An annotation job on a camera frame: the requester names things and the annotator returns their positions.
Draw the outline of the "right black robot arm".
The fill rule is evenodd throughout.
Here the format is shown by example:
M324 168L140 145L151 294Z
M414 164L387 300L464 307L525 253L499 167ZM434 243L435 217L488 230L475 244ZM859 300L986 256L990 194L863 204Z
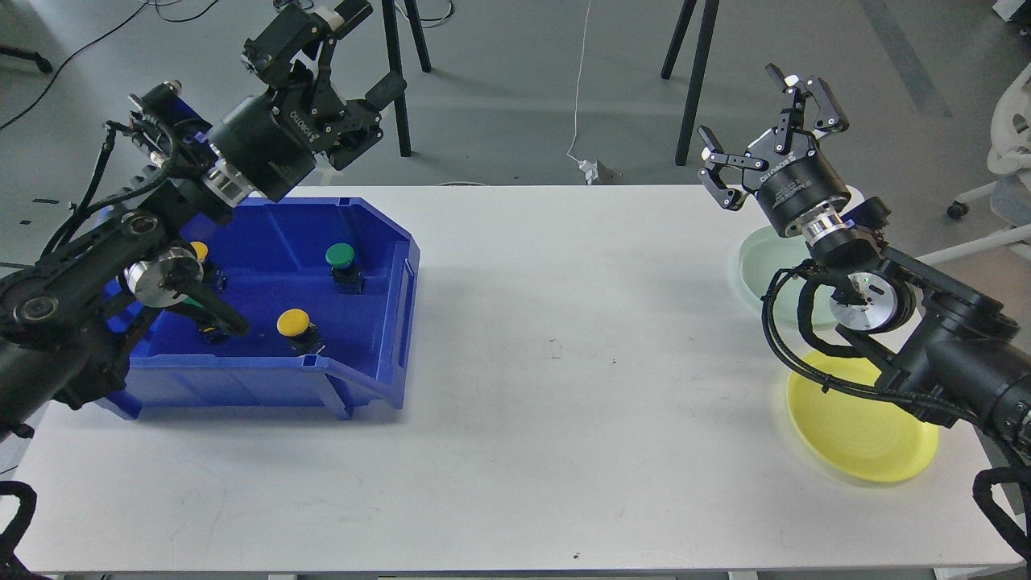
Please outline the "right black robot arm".
M774 234L798 236L807 255L774 272L762 296L761 325L772 352L824 393L898 405L929 425L976 427L1006 458L980 471L972 496L999 536L1029 558L1029 526L1017 524L993 487L1017 486L1029 506L1030 362L1012 344L1019 325L1001 302L888 245L890 209L873 196L853 209L851 192L820 150L820 138L847 129L821 77L788 81L767 64L783 95L776 125L744 153L727 153L699 127L704 163L698 176L722 209L757 201ZM807 345L835 359L864 359L879 371L865 386L820 371L792 352L774 307L789 279L803 280L797 328Z

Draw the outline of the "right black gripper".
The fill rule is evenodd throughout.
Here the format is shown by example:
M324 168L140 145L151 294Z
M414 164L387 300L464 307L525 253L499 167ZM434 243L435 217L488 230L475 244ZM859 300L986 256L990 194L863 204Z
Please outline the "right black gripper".
M818 140L847 131L850 122L821 77L788 78L773 63L764 70L784 95L773 133L763 133L746 155L730 155L710 128L699 126L704 147L698 177L718 205L731 212L743 208L747 192L754 195L776 233L789 238L801 234L794 223L814 206L829 203L839 212L846 208L851 192L820 152ZM810 129L804 126L807 104L814 104L818 112ZM732 168L745 172L745 190L723 179L722 173Z

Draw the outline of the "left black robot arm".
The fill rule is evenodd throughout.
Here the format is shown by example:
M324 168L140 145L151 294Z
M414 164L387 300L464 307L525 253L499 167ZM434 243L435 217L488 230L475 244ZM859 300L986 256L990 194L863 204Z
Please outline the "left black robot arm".
M112 122L82 202L32 265L2 280L2 436L33 436L51 400L77 410L126 386L130 356L170 311L243 335L246 318L204 283L182 228L220 226L250 196L281 201L317 158L346 168L383 139L383 110L406 89L389 71L359 99L331 82L335 48L373 8L368 1L302 10L286 5L242 61L265 86L217 124L180 98L177 81L134 97Z

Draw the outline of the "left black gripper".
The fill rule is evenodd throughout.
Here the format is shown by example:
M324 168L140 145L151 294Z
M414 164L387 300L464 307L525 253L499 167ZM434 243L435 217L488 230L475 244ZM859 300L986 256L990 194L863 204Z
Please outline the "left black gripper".
M323 91L305 104L304 89L284 89L296 74L298 54L317 61L321 48L332 47L372 12L368 1L310 11L287 4L244 41L244 67L273 89L244 99L210 129L209 144L225 176L250 194L280 201L313 172L320 155L332 169L343 170L383 139L383 111L408 88L397 71L346 101Z

